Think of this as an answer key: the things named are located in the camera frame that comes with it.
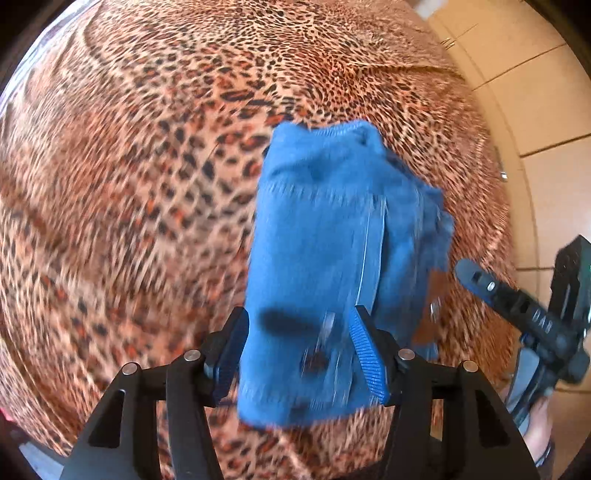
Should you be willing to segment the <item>person right hand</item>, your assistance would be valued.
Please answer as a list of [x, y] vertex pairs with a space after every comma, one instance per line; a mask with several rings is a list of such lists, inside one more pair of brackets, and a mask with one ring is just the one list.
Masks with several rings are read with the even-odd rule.
[[544, 395], [529, 410], [529, 424], [523, 439], [536, 464], [542, 463], [551, 443], [553, 419], [551, 397]]

